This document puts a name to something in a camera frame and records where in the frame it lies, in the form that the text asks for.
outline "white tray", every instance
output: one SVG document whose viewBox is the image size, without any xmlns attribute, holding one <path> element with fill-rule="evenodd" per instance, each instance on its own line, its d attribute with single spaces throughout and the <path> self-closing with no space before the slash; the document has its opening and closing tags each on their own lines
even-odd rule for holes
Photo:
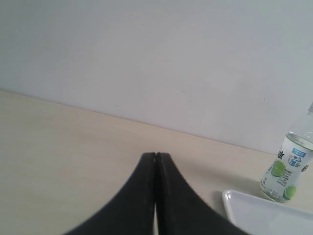
<svg viewBox="0 0 313 235">
<path fill-rule="evenodd" d="M 313 235 L 313 213 L 234 190 L 222 198 L 228 219 L 251 235 Z"/>
</svg>

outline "lime graphic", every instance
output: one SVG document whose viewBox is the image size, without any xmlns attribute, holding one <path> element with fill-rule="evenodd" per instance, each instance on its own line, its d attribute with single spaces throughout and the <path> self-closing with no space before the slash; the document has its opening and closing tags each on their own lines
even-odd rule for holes
<svg viewBox="0 0 313 235">
<path fill-rule="evenodd" d="M 286 200 L 290 200 L 290 199 L 293 198 L 293 196 L 295 195 L 296 191 L 297 191 L 297 187 L 296 186 L 289 186 L 289 187 L 287 187 L 285 189 L 283 197 Z"/>
<path fill-rule="evenodd" d="M 285 169 L 285 164 L 283 164 L 281 161 L 275 161 L 270 172 L 272 176 L 281 177 L 284 174 Z"/>
</svg>

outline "water bottle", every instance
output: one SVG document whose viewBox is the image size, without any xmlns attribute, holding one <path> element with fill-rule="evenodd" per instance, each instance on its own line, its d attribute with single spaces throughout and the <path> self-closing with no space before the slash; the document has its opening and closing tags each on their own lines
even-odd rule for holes
<svg viewBox="0 0 313 235">
<path fill-rule="evenodd" d="M 312 160 L 313 104 L 308 114 L 293 124 L 286 134 L 277 157 L 260 181 L 261 190 L 274 201 L 288 202 Z"/>
</svg>

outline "table surface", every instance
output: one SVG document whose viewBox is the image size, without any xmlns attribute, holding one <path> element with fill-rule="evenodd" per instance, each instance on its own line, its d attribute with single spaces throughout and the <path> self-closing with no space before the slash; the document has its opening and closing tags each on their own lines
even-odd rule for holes
<svg viewBox="0 0 313 235">
<path fill-rule="evenodd" d="M 264 197 L 275 156 L 0 91 L 0 234 L 56 235 L 123 186 L 143 152 L 169 152 L 187 182 L 225 216 L 221 193 Z M 313 211 L 308 170 L 290 206 Z"/>
</svg>

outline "white wall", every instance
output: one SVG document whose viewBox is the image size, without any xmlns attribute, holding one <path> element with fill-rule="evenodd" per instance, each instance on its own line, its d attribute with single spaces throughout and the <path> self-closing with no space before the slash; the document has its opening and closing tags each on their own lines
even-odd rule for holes
<svg viewBox="0 0 313 235">
<path fill-rule="evenodd" d="M 313 101 L 312 12 L 311 0 L 3 0 L 0 88 L 276 153 Z"/>
</svg>

